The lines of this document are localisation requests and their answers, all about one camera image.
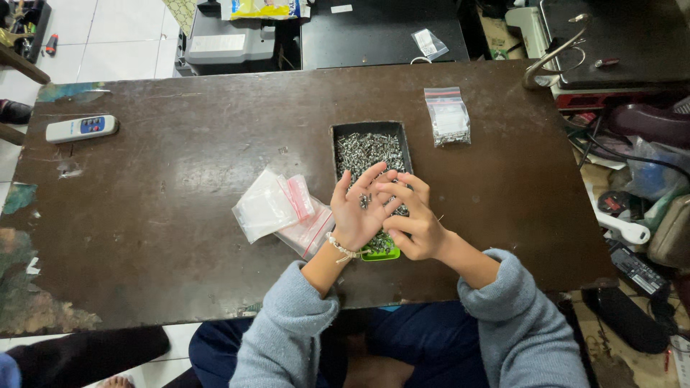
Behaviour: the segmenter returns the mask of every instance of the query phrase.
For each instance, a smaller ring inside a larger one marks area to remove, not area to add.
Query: brown table surface
[[[248,315],[299,256],[272,235],[250,245],[231,208],[267,164],[304,174],[328,203],[328,128],[362,121],[404,123],[414,171],[446,228],[479,249],[515,252],[542,289],[610,284],[615,271],[553,98],[520,85],[528,64],[120,81],[91,98],[36,103],[14,176],[37,185],[36,199],[0,219],[0,331]],[[423,88],[448,86],[462,91],[470,146],[433,147]],[[49,123],[100,114],[121,121],[117,134],[45,140]],[[34,256],[41,273],[26,275]],[[457,274],[435,260],[353,262],[342,277],[344,307],[457,297]]]

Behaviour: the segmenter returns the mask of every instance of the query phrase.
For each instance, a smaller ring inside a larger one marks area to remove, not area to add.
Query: navy pants
[[[253,319],[205,322],[189,344],[189,358],[205,388],[227,387],[237,366],[242,334]],[[327,329],[322,335],[318,388],[341,388],[346,347]],[[415,367],[405,384],[414,387],[488,387],[477,320],[459,301],[407,304],[394,311],[367,309],[363,327],[369,354]]]

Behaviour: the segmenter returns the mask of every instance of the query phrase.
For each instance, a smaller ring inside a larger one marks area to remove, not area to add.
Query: finger
[[[410,233],[411,235],[419,235],[422,232],[419,221],[401,215],[392,215],[386,218],[383,222],[383,229],[384,231],[394,229],[396,231]]]
[[[403,181],[412,186],[412,189],[414,189],[415,193],[420,197],[420,201],[422,201],[422,203],[425,204],[426,207],[429,206],[429,193],[431,192],[431,189],[425,181],[410,173],[398,173],[397,178],[398,180]]]
[[[374,164],[373,166],[367,168],[366,171],[364,171],[362,176],[360,176],[359,179],[355,182],[355,186],[358,186],[360,188],[368,188],[371,182],[374,179],[376,179],[376,177],[379,176],[380,173],[383,173],[385,169],[386,162],[378,162]]]
[[[386,206],[384,206],[384,212],[386,215],[391,215],[395,209],[400,207],[400,205],[402,205],[402,200],[400,198],[393,198],[389,203],[386,204]]]
[[[414,212],[423,211],[426,206],[422,203],[420,198],[409,188],[395,183],[376,184],[379,191],[389,193],[395,196],[395,199],[401,199],[402,203],[407,206],[407,209],[412,215]]]
[[[345,170],[343,176],[340,178],[338,183],[335,184],[335,189],[333,189],[333,197],[331,198],[331,206],[345,203],[345,194],[347,194],[347,188],[350,186],[351,175],[352,173],[350,170]]]
[[[381,174],[378,178],[374,180],[374,183],[388,183],[392,182],[393,179],[397,178],[397,171],[396,170],[388,170],[385,173]],[[388,200],[391,198],[391,195],[388,193],[379,193],[379,191],[376,189],[376,185],[373,184],[369,188],[370,192],[374,193],[376,197],[379,199],[379,201],[382,204],[385,204],[388,202]]]
[[[407,237],[403,232],[389,229],[388,235],[393,239],[395,245],[400,248],[402,253],[407,256],[408,259],[416,260],[420,258],[420,248],[415,245],[409,237]]]

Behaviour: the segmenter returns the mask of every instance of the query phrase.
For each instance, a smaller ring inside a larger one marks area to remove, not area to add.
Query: red tool
[[[55,49],[57,48],[57,34],[53,34],[50,36],[50,39],[48,40],[48,44],[46,44],[46,52],[48,55],[51,57],[55,55]]]

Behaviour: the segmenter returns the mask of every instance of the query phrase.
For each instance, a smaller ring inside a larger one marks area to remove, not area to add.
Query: metal hook
[[[555,49],[550,53],[544,54],[541,58],[539,58],[538,61],[532,64],[532,66],[529,66],[527,68],[527,71],[525,72],[522,78],[522,86],[524,86],[526,89],[541,89],[551,87],[558,82],[558,77],[561,74],[563,74],[566,71],[573,70],[574,68],[578,67],[584,62],[584,50],[577,47],[576,45],[585,41],[584,39],[580,39],[580,37],[582,36],[582,34],[584,34],[584,31],[587,29],[587,26],[589,25],[591,18],[589,14],[579,14],[578,16],[568,21],[570,23],[577,23],[581,21],[583,23],[582,29],[574,37],[565,42],[559,48]],[[556,55],[560,54],[565,50],[580,51],[582,53],[582,59],[578,64],[565,70],[551,70],[544,67],[544,65],[549,63],[552,59],[554,59]]]

